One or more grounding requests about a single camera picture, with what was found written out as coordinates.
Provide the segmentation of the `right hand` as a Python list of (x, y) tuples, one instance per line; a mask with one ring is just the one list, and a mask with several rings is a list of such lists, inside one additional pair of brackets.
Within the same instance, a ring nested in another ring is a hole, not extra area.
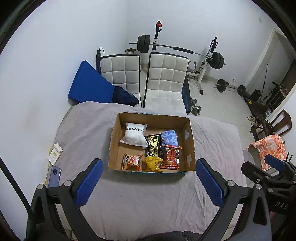
[(274, 221), (276, 220), (277, 213), (271, 211), (271, 212), (269, 213), (269, 216), (270, 216), (270, 221), (271, 221), (271, 222), (274, 222)]

